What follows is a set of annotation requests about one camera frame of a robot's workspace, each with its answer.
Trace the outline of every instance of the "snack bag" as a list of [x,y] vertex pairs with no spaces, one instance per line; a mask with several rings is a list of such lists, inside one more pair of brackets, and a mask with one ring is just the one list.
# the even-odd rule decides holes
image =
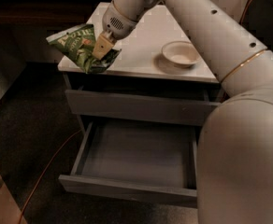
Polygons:
[[46,38],[85,73],[105,72],[121,52],[112,49],[101,61],[93,55],[96,43],[92,24],[81,24]]

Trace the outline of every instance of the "chip bag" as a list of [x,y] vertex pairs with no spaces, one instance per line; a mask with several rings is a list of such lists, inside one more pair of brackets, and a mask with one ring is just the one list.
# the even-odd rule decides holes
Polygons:
[[105,72],[121,52],[112,49],[101,61],[93,55],[96,43],[92,24],[81,24],[46,38],[51,46],[60,50],[85,73]]

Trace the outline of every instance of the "open drawer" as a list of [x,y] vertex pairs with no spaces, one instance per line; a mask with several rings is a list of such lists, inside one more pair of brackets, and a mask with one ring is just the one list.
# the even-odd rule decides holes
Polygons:
[[196,207],[194,128],[124,119],[88,125],[66,191]]

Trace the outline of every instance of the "small bowl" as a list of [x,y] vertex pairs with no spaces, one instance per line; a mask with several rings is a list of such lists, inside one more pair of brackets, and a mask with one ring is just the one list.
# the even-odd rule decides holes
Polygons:
[[174,41],[162,47],[162,53],[167,60],[181,68],[190,67],[201,60],[201,56],[191,42]]

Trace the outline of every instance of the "drawer front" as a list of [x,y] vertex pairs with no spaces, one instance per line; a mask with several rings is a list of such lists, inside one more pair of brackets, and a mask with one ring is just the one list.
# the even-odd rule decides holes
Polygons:
[[65,92],[73,114],[202,126],[218,103],[93,91]]
[[158,188],[74,175],[60,175],[59,180],[69,192],[146,203],[197,207],[196,190],[193,189]]

